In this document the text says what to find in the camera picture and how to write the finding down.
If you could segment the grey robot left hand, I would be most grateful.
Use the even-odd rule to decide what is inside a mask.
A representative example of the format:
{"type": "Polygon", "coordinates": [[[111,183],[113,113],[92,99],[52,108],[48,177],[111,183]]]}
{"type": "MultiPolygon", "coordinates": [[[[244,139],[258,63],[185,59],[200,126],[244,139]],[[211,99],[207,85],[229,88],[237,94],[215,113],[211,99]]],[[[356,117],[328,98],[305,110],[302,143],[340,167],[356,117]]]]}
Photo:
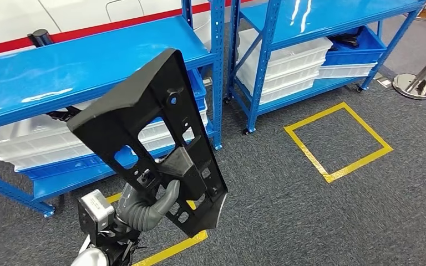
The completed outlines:
{"type": "Polygon", "coordinates": [[[155,228],[176,203],[180,191],[180,181],[171,180],[165,193],[159,199],[155,198],[158,188],[157,184],[150,189],[139,191],[126,183],[116,208],[119,220],[139,232],[155,228]]]}

